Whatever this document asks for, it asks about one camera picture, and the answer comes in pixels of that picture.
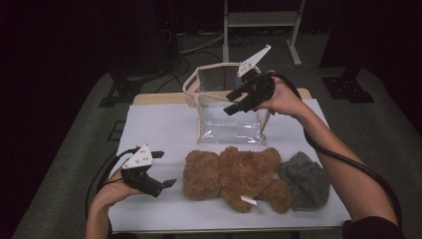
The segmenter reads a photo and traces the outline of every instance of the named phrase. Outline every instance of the brown teddy bear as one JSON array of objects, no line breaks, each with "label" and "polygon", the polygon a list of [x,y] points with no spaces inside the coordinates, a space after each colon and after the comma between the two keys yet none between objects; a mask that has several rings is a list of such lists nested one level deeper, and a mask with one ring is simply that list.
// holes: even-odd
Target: brown teddy bear
[{"label": "brown teddy bear", "polygon": [[278,213],[286,213],[292,204],[289,186],[273,178],[280,168],[279,152],[270,147],[261,152],[239,151],[227,147],[220,155],[193,150],[186,156],[183,194],[192,200],[221,195],[235,210],[249,212],[250,203],[241,196],[266,200]]}]

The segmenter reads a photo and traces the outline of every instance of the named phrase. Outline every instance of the shelf leg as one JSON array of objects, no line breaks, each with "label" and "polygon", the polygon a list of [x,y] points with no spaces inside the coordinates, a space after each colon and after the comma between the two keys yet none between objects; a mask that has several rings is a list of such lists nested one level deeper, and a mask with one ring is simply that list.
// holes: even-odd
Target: shelf leg
[{"label": "shelf leg", "polygon": [[228,0],[224,0],[224,43],[223,43],[223,62],[229,62],[229,9]]},{"label": "shelf leg", "polygon": [[296,16],[295,26],[293,28],[293,35],[291,40],[287,40],[289,51],[291,52],[293,62],[296,67],[300,67],[302,65],[301,59],[299,58],[298,51],[295,47],[296,38],[298,36],[299,27],[301,26],[302,16],[304,15],[304,8],[305,8],[306,0],[301,1],[301,5],[299,6],[298,15]]}]

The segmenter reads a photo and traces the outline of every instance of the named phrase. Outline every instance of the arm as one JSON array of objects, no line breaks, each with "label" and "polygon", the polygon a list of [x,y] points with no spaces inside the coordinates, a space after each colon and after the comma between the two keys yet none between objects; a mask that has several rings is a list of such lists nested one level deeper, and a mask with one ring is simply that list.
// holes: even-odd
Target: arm
[{"label": "arm", "polygon": [[[261,103],[258,109],[269,109],[273,114],[288,115],[297,119],[317,144],[363,164],[363,161],[280,79],[275,79],[275,84],[273,97]],[[377,182],[348,164],[326,154],[316,153],[352,221],[379,216],[397,225],[389,199]]]},{"label": "arm", "polygon": [[108,210],[117,202],[122,201],[140,191],[133,189],[121,179],[121,169],[119,169],[96,195],[91,203],[88,214],[86,239],[105,239],[108,235]]}]

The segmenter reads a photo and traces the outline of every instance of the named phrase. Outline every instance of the metal shelf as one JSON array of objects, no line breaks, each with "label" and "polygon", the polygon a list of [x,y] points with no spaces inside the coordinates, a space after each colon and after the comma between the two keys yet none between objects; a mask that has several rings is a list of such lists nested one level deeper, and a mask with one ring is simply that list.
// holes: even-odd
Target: metal shelf
[{"label": "metal shelf", "polygon": [[234,27],[279,27],[293,26],[292,38],[287,40],[295,66],[302,65],[295,47],[306,0],[301,0],[298,11],[284,12],[229,12],[228,0],[224,1],[223,62],[229,62],[229,28]]}]

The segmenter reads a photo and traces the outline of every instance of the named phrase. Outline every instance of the dark background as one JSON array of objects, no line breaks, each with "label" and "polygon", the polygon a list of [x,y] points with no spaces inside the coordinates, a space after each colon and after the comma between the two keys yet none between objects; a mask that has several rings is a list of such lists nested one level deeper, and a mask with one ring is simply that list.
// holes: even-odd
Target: dark background
[{"label": "dark background", "polygon": [[[168,28],[163,12],[152,2],[2,1],[2,238],[13,234],[97,80],[110,69],[150,73],[171,67],[175,49],[164,41],[150,42],[162,37],[160,29]],[[222,0],[170,2],[176,17],[173,30],[222,31]],[[304,12],[302,32],[331,29],[321,66],[343,67],[357,59],[382,80],[422,132],[422,19],[416,1],[347,0],[341,7],[337,2],[308,0]],[[230,9],[291,10],[297,4],[231,0]],[[142,67],[134,69],[133,63]]]}]

